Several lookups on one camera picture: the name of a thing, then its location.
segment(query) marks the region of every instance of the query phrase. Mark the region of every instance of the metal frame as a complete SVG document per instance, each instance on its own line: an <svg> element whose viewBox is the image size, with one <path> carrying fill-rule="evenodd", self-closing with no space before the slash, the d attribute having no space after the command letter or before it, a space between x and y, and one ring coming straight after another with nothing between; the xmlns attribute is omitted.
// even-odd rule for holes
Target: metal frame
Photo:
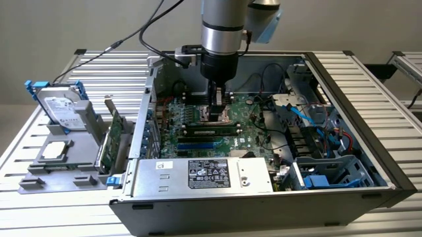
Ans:
<svg viewBox="0 0 422 237"><path fill-rule="evenodd" d="M283 56L284 54L303 57L331 103L340 112L348 127L352 128L353 136L357 137L361 148L368 151L368 157L374 158L372 163L375 167L376 162L382 167L382 170L378 171L380 176L387 177L386 181L391 181L392 184L388 187L292 191L259 195L204 194L195 195L195 197L150 196L138 198L133 193L138 161L132 160L128 167L130 175L125 177L125 185L122 187L124 196L109 201L109 207L128 227L130 234L136 236L161 233L172 235L188 234L187 230L192 226L195 226L196 232L207 232L209 231L207 223L219 217L219 213L213 214L212 211L221 206L227 209L225 215L229 223L225 222L225 225L220 227L220 231L255 230L261 227L291 228L293 226L344 225L372 208L380 206L391 207L415 193L416 189L412 183L361 119L315 54L312 52L253 52L247 56ZM339 197L345 198L348 203L344 203ZM305 202L307 205L299 204L299 200ZM268 213L268 210L272 209L276 203L291 204L284 208L284 215ZM244 206L248 208L240 211L237 208ZM336 212L337 209L343 210L341 215ZM191 213L191 215L199 214L199 211L204 211L208 214L201 216L199 220L188 215L179 216L181 210L184 213ZM316 215L316 213L323 214L315 219L312 214ZM289 219L280 221L285 215Z"/></svg>
<svg viewBox="0 0 422 237"><path fill-rule="evenodd" d="M392 64L422 88L422 52L394 51L387 64Z"/></svg>

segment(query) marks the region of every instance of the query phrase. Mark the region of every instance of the blue drive bracket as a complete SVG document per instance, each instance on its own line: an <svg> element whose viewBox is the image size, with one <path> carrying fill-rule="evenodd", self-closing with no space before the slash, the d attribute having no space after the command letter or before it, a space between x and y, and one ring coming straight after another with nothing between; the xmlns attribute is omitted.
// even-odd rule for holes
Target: blue drive bracket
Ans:
<svg viewBox="0 0 422 237"><path fill-rule="evenodd" d="M25 89L26 91L29 92L30 96L32 96L32 99L38 102L38 105L41 106L45 114L46 114L46 117L50 119L50 123L54 124L53 122L53 119L50 117L50 115L48 114L46 112L46 109L44 108L40 100L38 100L38 97L37 97L37 94L36 94L36 89L41 89L41 88L45 88L49 86L49 82L48 81L37 81L36 83L32 84L32 81L30 80L26 80L25 81Z"/></svg>
<svg viewBox="0 0 422 237"><path fill-rule="evenodd" d="M328 180L324 175L308 175L303 178L303 182L307 189L340 189L356 188L360 180L355 179L345 184L328 184Z"/></svg>

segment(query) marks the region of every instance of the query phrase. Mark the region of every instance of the blue cable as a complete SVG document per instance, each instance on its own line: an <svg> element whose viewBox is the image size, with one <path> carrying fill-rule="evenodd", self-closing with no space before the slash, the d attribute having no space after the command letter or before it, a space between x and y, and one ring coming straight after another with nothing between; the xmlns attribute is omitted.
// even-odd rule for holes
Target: blue cable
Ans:
<svg viewBox="0 0 422 237"><path fill-rule="evenodd" d="M316 127L316 124L315 124L313 120L309 117L307 117L303 113L300 113L300 111L295 107L289 107L289 111L292 111L300 118L303 118L307 121L309 121L311 125L313 127ZM320 135L320 137L324 137L324 133L323 133L323 131L319 128L316 128L316 132Z"/></svg>

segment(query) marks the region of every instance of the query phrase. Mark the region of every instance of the blue latch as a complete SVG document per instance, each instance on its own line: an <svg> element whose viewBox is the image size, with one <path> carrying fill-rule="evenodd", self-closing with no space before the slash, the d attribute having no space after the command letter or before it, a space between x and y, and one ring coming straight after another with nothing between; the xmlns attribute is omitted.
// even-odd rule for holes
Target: blue latch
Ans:
<svg viewBox="0 0 422 237"><path fill-rule="evenodd" d="M78 89L80 98L81 98L82 100L88 100L88 95L86 95L85 87L84 87L82 83L81 83L78 80L74 82L74 86L76 86L77 89Z"/></svg>
<svg viewBox="0 0 422 237"><path fill-rule="evenodd" d="M109 176L105 182L106 186L120 186L120 178Z"/></svg>
<svg viewBox="0 0 422 237"><path fill-rule="evenodd" d="M48 81L37 81L33 83L32 87L33 88L45 88L50 85Z"/></svg>
<svg viewBox="0 0 422 237"><path fill-rule="evenodd" d="M329 184L324 175L308 175L303 178L304 187L307 189L340 189L340 188L356 188L360 180L355 179L345 184Z"/></svg>
<svg viewBox="0 0 422 237"><path fill-rule="evenodd" d="M32 81L30 81L30 80L26 80L26 81L25 81L25 89L26 89L26 91L29 92L32 99L33 99L34 101L37 101L38 98L37 98L37 95L36 95L34 92L33 92L33 89L32 89L32 85L30 85L30 84L32 84Z"/></svg>

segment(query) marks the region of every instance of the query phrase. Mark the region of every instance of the red cable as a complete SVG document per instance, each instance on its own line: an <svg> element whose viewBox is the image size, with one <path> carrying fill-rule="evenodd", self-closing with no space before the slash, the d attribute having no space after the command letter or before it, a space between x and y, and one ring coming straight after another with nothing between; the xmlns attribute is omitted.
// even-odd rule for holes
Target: red cable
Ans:
<svg viewBox="0 0 422 237"><path fill-rule="evenodd" d="M343 132L343 134L348 138L348 148L347 148L347 150L351 151L353 140L352 140L352 138L351 138L351 136L349 136L349 134L347 132Z"/></svg>

